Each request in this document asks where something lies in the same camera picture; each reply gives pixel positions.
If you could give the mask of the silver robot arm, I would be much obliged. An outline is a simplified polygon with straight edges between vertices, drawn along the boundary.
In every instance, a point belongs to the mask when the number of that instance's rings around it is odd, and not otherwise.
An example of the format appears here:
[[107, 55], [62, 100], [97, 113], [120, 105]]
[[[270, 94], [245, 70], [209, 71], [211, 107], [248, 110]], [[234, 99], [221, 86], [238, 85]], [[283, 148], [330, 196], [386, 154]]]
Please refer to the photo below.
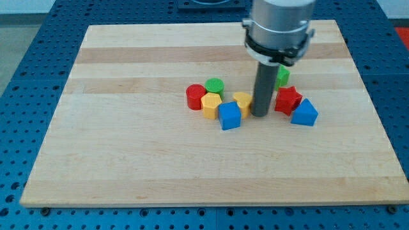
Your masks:
[[245, 28], [248, 54], [267, 66], [293, 66], [308, 50], [315, 0], [253, 0]]

